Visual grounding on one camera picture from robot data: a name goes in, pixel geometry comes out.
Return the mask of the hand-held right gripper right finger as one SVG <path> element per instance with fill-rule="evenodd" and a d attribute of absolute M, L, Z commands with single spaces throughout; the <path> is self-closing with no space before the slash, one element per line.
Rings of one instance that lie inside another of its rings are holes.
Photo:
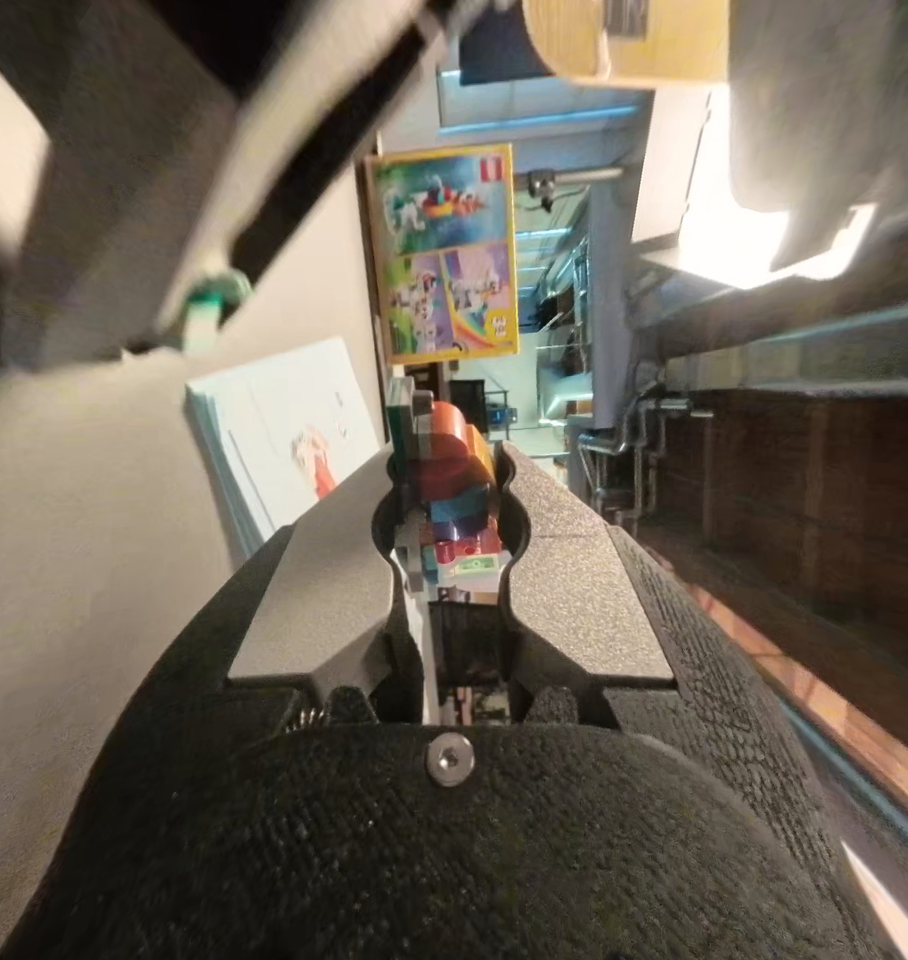
<path fill-rule="evenodd" d="M 496 467 L 508 678 L 523 690 L 673 688 L 614 528 L 514 444 L 499 445 Z"/>

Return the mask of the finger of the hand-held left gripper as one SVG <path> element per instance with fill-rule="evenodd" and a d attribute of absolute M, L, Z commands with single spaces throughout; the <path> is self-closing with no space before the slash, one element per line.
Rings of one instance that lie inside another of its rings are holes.
<path fill-rule="evenodd" d="M 459 37 L 489 10 L 504 13 L 516 1 L 424 1 L 416 14 L 418 30 L 424 37 Z"/>
<path fill-rule="evenodd" d="M 416 13 L 288 15 L 176 275 L 163 346 L 179 346 L 184 300 L 201 278 L 234 268 L 257 286 L 437 44 L 446 37 L 424 36 Z"/>

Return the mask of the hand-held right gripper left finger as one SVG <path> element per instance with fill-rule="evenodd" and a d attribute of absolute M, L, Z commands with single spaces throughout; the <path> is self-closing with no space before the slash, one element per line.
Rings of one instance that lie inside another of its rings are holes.
<path fill-rule="evenodd" d="M 424 689 L 393 532 L 393 450 L 382 446 L 292 524 L 227 672 L 239 686 Z"/>

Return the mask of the orange toy brick head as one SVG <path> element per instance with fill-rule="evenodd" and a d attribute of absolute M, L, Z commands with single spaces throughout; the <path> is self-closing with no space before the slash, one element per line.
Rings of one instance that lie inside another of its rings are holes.
<path fill-rule="evenodd" d="M 192 355 L 213 347 L 222 327 L 253 291 L 242 270 L 228 268 L 202 277 L 184 299 L 177 335 L 180 351 Z"/>

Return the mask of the colourful toy brick fish body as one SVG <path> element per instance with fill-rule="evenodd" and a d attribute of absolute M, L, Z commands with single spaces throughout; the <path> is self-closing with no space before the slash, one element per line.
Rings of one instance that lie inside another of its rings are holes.
<path fill-rule="evenodd" d="M 491 447 L 452 403 L 410 376 L 386 394 L 397 496 L 393 554 L 413 597 L 494 606 L 512 559 Z"/>

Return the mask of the yellow toy set box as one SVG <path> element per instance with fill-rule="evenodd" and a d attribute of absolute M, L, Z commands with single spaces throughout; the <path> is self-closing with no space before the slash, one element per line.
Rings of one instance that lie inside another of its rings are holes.
<path fill-rule="evenodd" d="M 513 160 L 507 142 L 365 158 L 388 366 L 520 352 Z"/>

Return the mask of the open pale blue instruction booklet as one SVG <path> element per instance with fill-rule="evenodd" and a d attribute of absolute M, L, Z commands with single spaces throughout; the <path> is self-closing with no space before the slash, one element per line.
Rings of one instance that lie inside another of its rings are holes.
<path fill-rule="evenodd" d="M 383 446 L 341 337 L 189 380 L 185 402 L 245 559 Z"/>

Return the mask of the large led light panel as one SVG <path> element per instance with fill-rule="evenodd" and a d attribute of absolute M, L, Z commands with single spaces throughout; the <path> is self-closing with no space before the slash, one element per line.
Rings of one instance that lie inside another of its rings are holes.
<path fill-rule="evenodd" d="M 654 91 L 632 245 L 655 246 L 644 257 L 656 265 L 738 290 L 793 278 L 840 277 L 865 242 L 878 204 L 849 207 L 840 224 L 828 230 L 824 250 L 777 268 L 776 255 L 796 216 L 751 210 L 736 200 L 730 103 L 724 83 Z"/>

